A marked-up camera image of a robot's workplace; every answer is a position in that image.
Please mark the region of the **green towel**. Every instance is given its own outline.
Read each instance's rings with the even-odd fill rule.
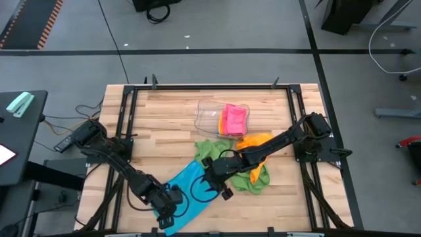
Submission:
[[[231,140],[212,142],[206,139],[204,142],[196,142],[195,146],[197,147],[197,153],[195,155],[195,160],[199,162],[203,168],[205,168],[202,164],[202,160],[204,158],[211,157],[212,160],[215,160],[219,157],[221,151],[230,149],[232,145],[233,141]],[[255,184],[252,184],[250,181],[250,171],[237,173],[230,178],[230,182],[236,190],[248,190],[252,194],[260,194],[263,188],[269,186],[269,181],[269,172],[266,165],[263,165],[262,170],[260,171],[259,179]]]

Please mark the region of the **wooden table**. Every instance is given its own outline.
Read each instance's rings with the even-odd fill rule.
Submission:
[[[116,131],[123,86],[109,85],[105,92],[99,121],[110,136]],[[301,89],[307,113],[314,111],[324,115],[318,85],[301,84]],[[201,99],[247,104],[251,110],[249,134],[270,132],[278,135],[291,126],[285,90],[143,90],[137,96],[132,134],[138,136],[134,137],[131,164],[161,182],[176,176],[193,160],[195,142],[205,139],[193,124],[197,103]],[[130,101],[129,98],[126,111],[129,111]],[[124,126],[127,126],[127,120],[126,113]],[[270,186],[261,195],[237,192],[232,188],[234,196],[231,199],[224,201],[218,197],[180,232],[266,232],[268,226],[273,226],[275,231],[309,231],[303,181],[292,146],[271,155],[267,167]],[[103,200],[108,169],[108,165],[101,165],[85,182],[78,211],[78,220],[83,223]],[[326,200],[342,220],[352,226],[339,169],[319,163],[318,170]],[[118,232],[150,232],[152,227],[158,227],[152,212],[139,212],[128,206],[125,187]],[[136,207],[145,207],[131,192],[130,199]],[[322,226],[318,204],[313,202],[318,225]],[[107,227],[111,226],[112,211],[113,204],[109,208]]]

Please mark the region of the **pink towel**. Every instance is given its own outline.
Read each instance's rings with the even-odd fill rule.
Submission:
[[[247,110],[227,104],[222,111],[222,128],[226,135],[244,135]]]

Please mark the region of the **concrete floor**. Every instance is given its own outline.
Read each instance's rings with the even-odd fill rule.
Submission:
[[[338,36],[321,30],[325,5],[315,9],[317,2],[305,1],[319,49],[367,49],[370,31],[351,30],[346,36]],[[379,21],[394,2],[386,0],[374,7],[364,21]],[[0,1],[1,28],[17,3]],[[101,3],[120,49],[310,49],[296,0],[264,0],[258,4],[256,0],[183,0],[172,7],[166,22],[157,25],[148,23],[145,15],[136,13],[125,0]],[[398,20],[421,26],[417,17],[420,7],[421,1],[411,3]],[[379,32],[373,48],[419,48],[420,36],[420,29]],[[114,49],[97,0],[71,0],[64,1],[44,50]],[[416,55],[375,57],[389,70],[421,66]],[[319,83],[312,55],[125,55],[122,60],[131,83],[142,83],[152,73],[160,84],[273,82],[278,76],[279,83]],[[419,134],[421,124],[373,115],[375,107],[411,107],[410,95],[421,96],[421,74],[399,82],[396,75],[383,73],[368,55],[321,55],[321,60],[345,147],[354,151],[349,165],[364,228],[421,233],[421,190],[410,183],[418,174],[407,152],[394,147],[399,140]],[[53,116],[77,115],[74,107],[81,103],[96,105],[107,84],[126,83],[115,55],[0,57],[0,78],[2,92],[47,90],[45,114]],[[70,126],[75,121],[51,122]],[[49,147],[59,141],[44,124],[39,126],[36,140]],[[34,145],[30,159],[42,163],[44,159],[72,157],[79,157],[78,152],[58,154]],[[44,213],[36,232],[70,232],[74,214]],[[53,230],[51,224],[58,228]]]

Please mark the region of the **white cable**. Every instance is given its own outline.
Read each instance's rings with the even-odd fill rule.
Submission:
[[[382,69],[384,72],[388,73],[388,74],[408,74],[408,73],[412,73],[412,72],[416,72],[417,70],[421,70],[420,68],[416,68],[413,70],[409,70],[407,72],[389,72],[386,69],[384,69],[382,66],[380,66],[379,62],[377,60],[375,60],[375,58],[373,57],[373,55],[371,54],[371,41],[373,40],[373,36],[374,34],[377,32],[378,29],[380,29],[386,22],[388,22],[390,19],[392,19],[394,16],[396,16],[396,14],[399,14],[401,11],[403,11],[403,9],[408,6],[409,3],[412,3],[413,0],[409,1],[408,3],[406,3],[405,5],[403,5],[396,13],[394,13],[393,15],[391,15],[387,20],[383,21],[379,26],[377,26],[377,28],[374,30],[373,34],[370,37],[370,41],[368,42],[368,53],[370,54],[371,59],[373,59],[373,61],[377,64],[377,66],[380,67],[380,69]]]

